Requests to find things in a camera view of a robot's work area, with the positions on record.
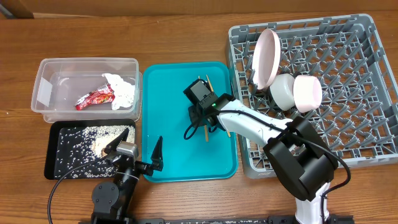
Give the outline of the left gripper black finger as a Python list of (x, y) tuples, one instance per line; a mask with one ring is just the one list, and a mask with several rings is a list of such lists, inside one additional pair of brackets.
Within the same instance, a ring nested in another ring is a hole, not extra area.
[(164, 167), (163, 155), (162, 155), (162, 143), (163, 143), (163, 137), (160, 136), (157, 140), (157, 143), (150, 158), (152, 161), (152, 168), (157, 171), (162, 171)]
[(113, 139), (109, 144), (107, 144), (105, 146), (105, 148), (103, 149), (103, 151), (106, 154), (109, 154), (111, 151), (115, 151), (117, 146), (122, 142), (122, 141), (126, 141), (127, 137), (129, 134), (129, 129), (126, 128), (118, 137), (116, 137), (115, 139)]

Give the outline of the wooden chopstick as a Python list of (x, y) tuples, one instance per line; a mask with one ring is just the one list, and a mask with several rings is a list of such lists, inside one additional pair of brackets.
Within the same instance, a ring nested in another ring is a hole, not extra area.
[[(212, 86), (212, 84), (211, 84), (211, 81), (210, 81), (210, 79), (209, 79), (209, 76), (208, 76), (208, 75), (206, 75), (206, 79), (207, 79), (207, 81), (208, 81), (208, 84), (209, 84), (209, 86), (210, 86), (210, 90), (211, 90), (212, 92), (214, 92), (213, 86)], [(230, 132), (229, 132), (229, 131), (226, 131), (226, 133), (227, 133), (228, 137), (230, 138), (230, 137), (231, 137), (231, 134), (230, 134)]]
[(205, 131), (205, 141), (209, 142), (209, 137), (208, 137), (208, 126), (205, 124), (204, 125), (204, 131)]

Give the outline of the white rice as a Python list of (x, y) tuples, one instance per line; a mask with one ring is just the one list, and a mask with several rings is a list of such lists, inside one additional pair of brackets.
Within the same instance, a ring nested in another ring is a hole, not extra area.
[(62, 128), (58, 135), (54, 178), (78, 166), (103, 158), (104, 148), (128, 129), (127, 142), (135, 141), (134, 126), (89, 126)]

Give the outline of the red snack wrapper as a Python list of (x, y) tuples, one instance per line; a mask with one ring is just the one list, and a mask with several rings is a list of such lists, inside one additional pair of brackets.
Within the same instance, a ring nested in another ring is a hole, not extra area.
[(90, 105), (111, 103), (115, 99), (114, 90), (109, 83), (100, 86), (95, 91), (91, 91), (77, 100), (75, 109), (80, 111)]

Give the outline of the white tissue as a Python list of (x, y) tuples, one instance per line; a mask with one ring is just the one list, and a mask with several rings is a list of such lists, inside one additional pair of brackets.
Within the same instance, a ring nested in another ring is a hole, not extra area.
[(111, 103), (112, 110), (118, 110), (120, 108), (128, 108), (133, 105), (135, 86), (124, 81), (120, 75), (103, 73), (103, 77), (106, 78), (108, 84), (114, 91), (115, 96)]

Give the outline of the grey bowl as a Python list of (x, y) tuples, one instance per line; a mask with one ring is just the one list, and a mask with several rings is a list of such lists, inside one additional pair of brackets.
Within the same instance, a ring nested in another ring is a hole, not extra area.
[(293, 96), (294, 81), (295, 78), (292, 75), (284, 73), (277, 75), (270, 86), (271, 96), (282, 111), (287, 111), (295, 105)]

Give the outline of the large pink plate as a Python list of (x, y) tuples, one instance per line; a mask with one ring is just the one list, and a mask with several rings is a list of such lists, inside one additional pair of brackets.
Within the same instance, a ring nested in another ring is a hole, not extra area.
[(274, 81), (280, 63), (279, 36), (265, 29), (259, 36), (252, 56), (253, 83), (258, 90), (269, 87)]

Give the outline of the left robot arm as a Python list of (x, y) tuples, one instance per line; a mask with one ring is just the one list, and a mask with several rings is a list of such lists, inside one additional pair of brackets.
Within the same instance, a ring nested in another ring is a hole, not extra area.
[(112, 182), (102, 182), (94, 188), (91, 223), (134, 223), (128, 208), (140, 176), (152, 176), (155, 170), (160, 172), (164, 167), (163, 137), (158, 138), (149, 164), (138, 160), (137, 145), (127, 142), (128, 134), (126, 128), (104, 148), (105, 160), (115, 166), (117, 172)]

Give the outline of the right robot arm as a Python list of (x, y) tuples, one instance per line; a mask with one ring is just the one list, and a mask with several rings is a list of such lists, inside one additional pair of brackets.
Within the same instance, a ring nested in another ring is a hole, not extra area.
[(295, 197), (295, 223), (332, 223), (326, 196), (338, 160), (304, 118), (276, 119), (229, 94), (189, 97), (190, 128), (214, 126), (261, 147), (280, 183)]

